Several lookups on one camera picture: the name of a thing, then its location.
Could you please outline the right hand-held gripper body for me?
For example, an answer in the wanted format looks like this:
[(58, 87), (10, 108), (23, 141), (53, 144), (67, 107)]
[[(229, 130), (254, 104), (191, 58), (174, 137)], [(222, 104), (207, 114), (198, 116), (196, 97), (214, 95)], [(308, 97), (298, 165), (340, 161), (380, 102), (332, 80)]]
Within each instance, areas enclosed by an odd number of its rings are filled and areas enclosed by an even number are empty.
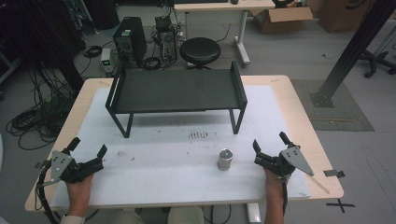
[(307, 175), (314, 175), (299, 146), (281, 150), (275, 157), (258, 152), (254, 162), (279, 176), (291, 175), (296, 169)]

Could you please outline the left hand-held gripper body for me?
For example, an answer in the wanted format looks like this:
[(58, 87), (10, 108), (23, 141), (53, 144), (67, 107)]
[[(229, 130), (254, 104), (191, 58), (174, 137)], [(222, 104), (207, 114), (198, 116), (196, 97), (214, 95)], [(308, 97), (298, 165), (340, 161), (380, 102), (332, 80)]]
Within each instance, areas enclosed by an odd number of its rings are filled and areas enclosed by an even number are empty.
[(57, 183), (82, 182), (86, 177), (101, 171), (104, 168), (103, 158), (98, 158), (86, 162), (77, 163), (69, 154), (62, 151), (53, 151), (51, 159), (51, 178), (50, 181)]

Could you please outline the person's left hand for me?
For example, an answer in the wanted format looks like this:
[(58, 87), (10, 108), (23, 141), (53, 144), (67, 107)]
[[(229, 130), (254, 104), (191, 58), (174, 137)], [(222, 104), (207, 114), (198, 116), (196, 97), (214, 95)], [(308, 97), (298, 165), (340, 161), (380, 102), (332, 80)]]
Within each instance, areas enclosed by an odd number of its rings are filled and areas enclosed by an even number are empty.
[(82, 182), (66, 184), (69, 197), (68, 214), (70, 216), (84, 217), (86, 215), (91, 198), (92, 179), (93, 175), (90, 175)]

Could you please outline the silver metal can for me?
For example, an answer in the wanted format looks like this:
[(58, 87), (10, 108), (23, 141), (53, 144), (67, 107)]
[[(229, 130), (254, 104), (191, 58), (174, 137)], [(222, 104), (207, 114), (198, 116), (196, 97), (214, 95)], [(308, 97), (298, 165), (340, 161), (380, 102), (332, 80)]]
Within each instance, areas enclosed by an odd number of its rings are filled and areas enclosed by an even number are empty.
[(219, 153), (219, 159), (218, 159), (218, 167), (221, 171), (227, 171), (231, 168), (233, 160), (233, 152), (228, 149), (224, 148), (220, 151)]

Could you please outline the thin wooden strip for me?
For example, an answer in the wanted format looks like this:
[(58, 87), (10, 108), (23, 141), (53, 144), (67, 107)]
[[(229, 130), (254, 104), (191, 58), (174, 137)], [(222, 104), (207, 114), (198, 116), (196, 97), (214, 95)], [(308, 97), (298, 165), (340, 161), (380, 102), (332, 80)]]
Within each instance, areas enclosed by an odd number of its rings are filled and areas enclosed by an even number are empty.
[(319, 188), (321, 188), (326, 194), (330, 194), (330, 191), (322, 185), (319, 181), (317, 181), (313, 176), (308, 175), (307, 176), (311, 181), (313, 181)]

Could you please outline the white table leg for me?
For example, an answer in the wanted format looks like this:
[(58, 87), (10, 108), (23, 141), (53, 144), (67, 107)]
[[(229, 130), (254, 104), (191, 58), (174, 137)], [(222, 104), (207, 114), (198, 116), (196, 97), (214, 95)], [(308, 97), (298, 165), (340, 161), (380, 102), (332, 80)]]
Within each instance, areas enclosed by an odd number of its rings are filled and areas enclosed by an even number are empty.
[(249, 224), (262, 224), (260, 207), (257, 203), (247, 204), (247, 219)]

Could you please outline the grey floor mat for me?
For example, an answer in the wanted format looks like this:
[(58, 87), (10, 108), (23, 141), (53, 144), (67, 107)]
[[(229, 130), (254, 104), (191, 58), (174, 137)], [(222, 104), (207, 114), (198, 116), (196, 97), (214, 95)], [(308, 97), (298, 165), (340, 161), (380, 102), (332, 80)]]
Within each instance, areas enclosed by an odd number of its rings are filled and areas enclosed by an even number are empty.
[(332, 106), (318, 107), (314, 106), (311, 95), (318, 91), (323, 80), (293, 79), (291, 83), (316, 131), (373, 132), (375, 130), (345, 84), (341, 84), (332, 97)]

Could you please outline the black metal shelf rack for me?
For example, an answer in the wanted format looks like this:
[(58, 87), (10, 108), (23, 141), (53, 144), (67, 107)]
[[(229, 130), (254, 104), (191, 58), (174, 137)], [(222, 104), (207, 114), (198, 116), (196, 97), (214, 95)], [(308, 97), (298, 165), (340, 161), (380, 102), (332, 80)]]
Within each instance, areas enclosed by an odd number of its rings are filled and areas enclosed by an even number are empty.
[(106, 110), (128, 138), (135, 114), (228, 110), (239, 133), (248, 105), (236, 62), (229, 69), (131, 71), (122, 68), (106, 99)]

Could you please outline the person's right leg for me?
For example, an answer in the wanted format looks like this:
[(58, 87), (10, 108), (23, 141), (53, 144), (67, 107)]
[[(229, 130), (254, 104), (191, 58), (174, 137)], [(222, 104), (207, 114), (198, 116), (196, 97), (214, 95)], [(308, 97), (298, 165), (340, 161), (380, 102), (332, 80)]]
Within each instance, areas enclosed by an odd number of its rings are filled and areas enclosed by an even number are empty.
[(203, 210), (199, 206), (173, 207), (170, 209), (168, 224), (204, 224)]

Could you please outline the black round stool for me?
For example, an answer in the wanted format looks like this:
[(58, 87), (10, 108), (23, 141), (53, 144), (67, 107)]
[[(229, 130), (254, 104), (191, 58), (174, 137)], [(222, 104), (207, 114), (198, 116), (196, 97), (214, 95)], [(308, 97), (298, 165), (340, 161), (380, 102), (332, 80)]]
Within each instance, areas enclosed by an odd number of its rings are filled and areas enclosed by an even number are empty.
[(209, 63), (213, 63), (220, 56), (219, 44), (206, 37), (195, 37), (186, 40), (179, 49), (179, 54), (183, 60), (192, 63), (196, 69), (207, 69)]

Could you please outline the open cardboard box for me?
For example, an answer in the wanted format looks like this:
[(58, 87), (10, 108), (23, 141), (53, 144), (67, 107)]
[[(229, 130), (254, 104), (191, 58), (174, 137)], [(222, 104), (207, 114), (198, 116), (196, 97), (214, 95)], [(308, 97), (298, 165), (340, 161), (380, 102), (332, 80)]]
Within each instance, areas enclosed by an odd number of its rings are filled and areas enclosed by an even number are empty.
[(298, 32), (305, 21), (313, 19), (310, 7), (257, 9), (250, 13), (262, 34)]

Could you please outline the open computer case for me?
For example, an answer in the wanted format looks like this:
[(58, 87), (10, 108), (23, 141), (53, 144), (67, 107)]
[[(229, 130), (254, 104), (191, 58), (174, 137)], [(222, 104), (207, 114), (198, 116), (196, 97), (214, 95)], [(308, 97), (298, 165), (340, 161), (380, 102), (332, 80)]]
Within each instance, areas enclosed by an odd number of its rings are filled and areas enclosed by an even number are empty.
[(163, 61), (170, 63), (177, 58), (176, 33), (170, 17), (156, 17), (155, 27), (157, 30)]

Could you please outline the large closed cardboard box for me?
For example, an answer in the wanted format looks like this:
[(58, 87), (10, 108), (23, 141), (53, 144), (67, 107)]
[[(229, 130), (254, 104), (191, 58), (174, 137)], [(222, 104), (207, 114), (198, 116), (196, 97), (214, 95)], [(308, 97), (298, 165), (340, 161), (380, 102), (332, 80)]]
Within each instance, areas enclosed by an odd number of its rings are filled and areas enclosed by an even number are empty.
[(327, 0), (318, 24), (328, 33), (357, 31), (376, 0)]

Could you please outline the white-legged wooden desk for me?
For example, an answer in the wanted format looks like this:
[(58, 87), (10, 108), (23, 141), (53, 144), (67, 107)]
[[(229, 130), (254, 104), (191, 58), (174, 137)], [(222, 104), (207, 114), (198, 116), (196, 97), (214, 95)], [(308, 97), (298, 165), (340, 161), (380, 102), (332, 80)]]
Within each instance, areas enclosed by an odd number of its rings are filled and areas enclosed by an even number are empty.
[(190, 22), (189, 16), (195, 11), (239, 11), (239, 31), (234, 38), (234, 43), (237, 46), (239, 55), (243, 66), (250, 64), (247, 50), (244, 46), (245, 29), (250, 10), (257, 9), (272, 9), (275, 4), (272, 0), (239, 0), (237, 5), (233, 5), (230, 0), (228, 3), (214, 3), (214, 4), (174, 4), (173, 9), (177, 12), (183, 12), (186, 25), (186, 38), (189, 38)]

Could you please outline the black keyboard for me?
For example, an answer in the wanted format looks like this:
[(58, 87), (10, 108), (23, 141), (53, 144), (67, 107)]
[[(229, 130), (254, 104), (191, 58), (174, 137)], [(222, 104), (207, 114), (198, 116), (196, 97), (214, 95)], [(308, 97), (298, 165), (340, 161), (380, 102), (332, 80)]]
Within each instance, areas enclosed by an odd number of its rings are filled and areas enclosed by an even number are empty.
[(174, 4), (214, 4), (228, 3), (229, 0), (173, 0)]

